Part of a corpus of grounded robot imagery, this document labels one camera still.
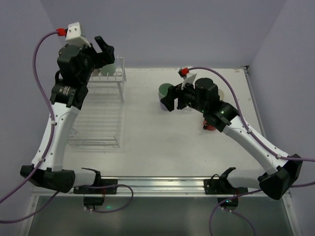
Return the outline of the red cup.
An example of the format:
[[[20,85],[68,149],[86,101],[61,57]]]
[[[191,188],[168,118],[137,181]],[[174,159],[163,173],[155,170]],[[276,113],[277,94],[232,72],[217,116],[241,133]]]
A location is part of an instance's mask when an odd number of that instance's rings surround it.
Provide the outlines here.
[[[203,120],[203,130],[215,131],[216,128],[211,126],[206,120]]]

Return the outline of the green cup shelf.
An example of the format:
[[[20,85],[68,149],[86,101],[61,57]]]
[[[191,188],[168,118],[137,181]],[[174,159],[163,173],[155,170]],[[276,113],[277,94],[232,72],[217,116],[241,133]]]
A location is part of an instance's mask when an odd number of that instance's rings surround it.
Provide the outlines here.
[[[159,101],[161,102],[165,97],[166,97],[166,101],[170,100],[170,96],[168,95],[168,89],[169,88],[173,88],[174,86],[170,83],[164,83],[162,85],[159,86],[158,88],[158,97],[159,97]]]
[[[113,64],[107,64],[99,69],[102,76],[113,76],[116,72],[116,65]]]

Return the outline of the clear faceted glass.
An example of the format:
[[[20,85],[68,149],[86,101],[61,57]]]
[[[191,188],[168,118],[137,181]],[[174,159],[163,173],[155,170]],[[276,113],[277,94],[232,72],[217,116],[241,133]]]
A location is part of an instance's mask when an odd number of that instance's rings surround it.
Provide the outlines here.
[[[192,108],[186,106],[186,107],[183,109],[183,111],[184,111],[185,113],[189,113],[189,112],[192,111]]]

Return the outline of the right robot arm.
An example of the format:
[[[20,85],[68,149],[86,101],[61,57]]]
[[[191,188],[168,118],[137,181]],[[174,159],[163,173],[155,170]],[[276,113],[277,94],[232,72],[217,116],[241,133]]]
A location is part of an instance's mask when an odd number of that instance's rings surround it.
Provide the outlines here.
[[[300,156],[295,154],[293,160],[286,160],[286,152],[272,145],[247,122],[242,122],[236,108],[220,99],[218,86],[210,78],[200,78],[194,85],[170,85],[160,101],[170,112],[185,107],[201,112],[209,126],[236,141],[263,168],[256,173],[230,167],[218,180],[212,181],[220,192],[253,188],[279,200],[298,179],[302,167]]]

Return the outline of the lavender cup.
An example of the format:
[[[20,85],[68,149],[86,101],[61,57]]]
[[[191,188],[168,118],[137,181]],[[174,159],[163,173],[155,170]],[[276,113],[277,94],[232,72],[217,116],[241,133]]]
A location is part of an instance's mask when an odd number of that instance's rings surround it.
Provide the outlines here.
[[[160,102],[160,108],[161,108],[163,111],[168,111],[167,107],[166,107],[162,102]]]

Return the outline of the black mug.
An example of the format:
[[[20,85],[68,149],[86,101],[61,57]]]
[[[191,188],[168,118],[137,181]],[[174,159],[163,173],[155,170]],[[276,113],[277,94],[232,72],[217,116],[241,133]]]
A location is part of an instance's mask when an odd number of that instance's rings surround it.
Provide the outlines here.
[[[223,90],[219,89],[218,90],[218,94],[219,94],[220,101],[223,101],[224,100],[224,92],[223,92]]]

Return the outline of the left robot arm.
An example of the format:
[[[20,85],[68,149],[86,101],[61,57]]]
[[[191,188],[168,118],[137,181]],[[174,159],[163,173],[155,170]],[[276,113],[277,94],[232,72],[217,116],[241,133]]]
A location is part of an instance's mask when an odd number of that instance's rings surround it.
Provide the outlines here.
[[[92,45],[70,43],[59,50],[59,70],[48,101],[50,114],[47,126],[36,156],[30,165],[24,165],[20,170],[20,175],[37,187],[67,193],[73,187],[90,187],[100,183],[100,172],[97,170],[63,168],[68,136],[89,92],[90,77],[94,70],[115,61],[114,47],[101,36],[94,39],[100,52]]]

